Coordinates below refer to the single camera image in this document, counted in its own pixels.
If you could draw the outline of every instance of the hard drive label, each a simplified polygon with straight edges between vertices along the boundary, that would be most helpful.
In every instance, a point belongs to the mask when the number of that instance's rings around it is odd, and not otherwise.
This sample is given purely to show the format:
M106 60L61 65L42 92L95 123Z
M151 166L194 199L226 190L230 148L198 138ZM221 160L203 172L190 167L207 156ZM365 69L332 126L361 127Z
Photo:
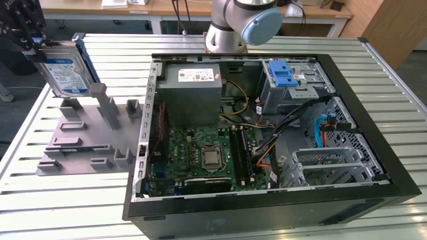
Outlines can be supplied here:
M67 93L86 93L89 86L79 75L81 69L77 67L74 60L66 58L51 58L45 63L58 87Z

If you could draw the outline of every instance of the ram slot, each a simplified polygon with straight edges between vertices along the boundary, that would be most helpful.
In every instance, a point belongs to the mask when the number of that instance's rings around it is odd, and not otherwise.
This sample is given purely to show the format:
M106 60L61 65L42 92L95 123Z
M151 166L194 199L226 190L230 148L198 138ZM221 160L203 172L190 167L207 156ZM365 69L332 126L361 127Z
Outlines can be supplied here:
M231 128L229 131L230 144L231 144L231 156L233 156L233 166L235 181L238 184L245 186L250 183L250 173L249 173L249 163L245 152L245 142L242 138L242 130L238 128Z
M246 135L246 130L243 127L241 127L241 135L242 135L242 142L243 142L243 151L245 151L245 159L246 159L246 165L247 165L247 173L250 177L250 181L254 182L254 170L253 170L253 162L251 162L251 153L249 149L249 140L247 140L247 135Z

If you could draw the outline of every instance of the metal slotted table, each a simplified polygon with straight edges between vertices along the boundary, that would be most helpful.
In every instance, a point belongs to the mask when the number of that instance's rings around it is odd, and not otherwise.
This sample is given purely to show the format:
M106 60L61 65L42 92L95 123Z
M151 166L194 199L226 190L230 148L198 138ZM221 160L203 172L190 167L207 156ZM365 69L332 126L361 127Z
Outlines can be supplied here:
M202 53L202 36L87 34L87 51L118 104L145 103L153 53ZM427 109L369 43L356 38L277 37L250 53L330 54L422 192L427 192ZM97 104L89 97L83 105ZM127 173L38 176L62 99L46 86L0 162L0 239L146 237L122 220ZM427 195L348 224L210 236L210 239L427 238Z

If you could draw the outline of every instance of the motherboard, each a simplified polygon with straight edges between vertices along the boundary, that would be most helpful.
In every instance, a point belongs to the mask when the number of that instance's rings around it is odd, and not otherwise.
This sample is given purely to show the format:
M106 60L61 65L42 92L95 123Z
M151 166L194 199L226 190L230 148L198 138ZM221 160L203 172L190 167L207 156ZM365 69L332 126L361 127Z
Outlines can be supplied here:
M155 195L266 189L265 173L253 169L251 150L255 146L251 127L173 128L169 160L153 168L158 178Z

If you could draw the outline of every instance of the green circuit board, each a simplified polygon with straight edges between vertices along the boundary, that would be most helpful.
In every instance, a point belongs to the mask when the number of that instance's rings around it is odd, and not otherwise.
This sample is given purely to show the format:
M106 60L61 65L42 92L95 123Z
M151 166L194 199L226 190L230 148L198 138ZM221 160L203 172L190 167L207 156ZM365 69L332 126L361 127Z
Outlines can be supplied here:
M245 129L247 146L257 145L255 132L251 127ZM171 129L169 141L169 162L165 166L166 179L191 179L223 177L231 178L231 191L247 191L266 189L266 177L263 173L253 174L254 181L242 185L235 179L235 166L229 128L193 128ZM203 151L207 148L221 149L222 167L207 170L203 165ZM177 195L174 182L161 182L157 187L161 196Z

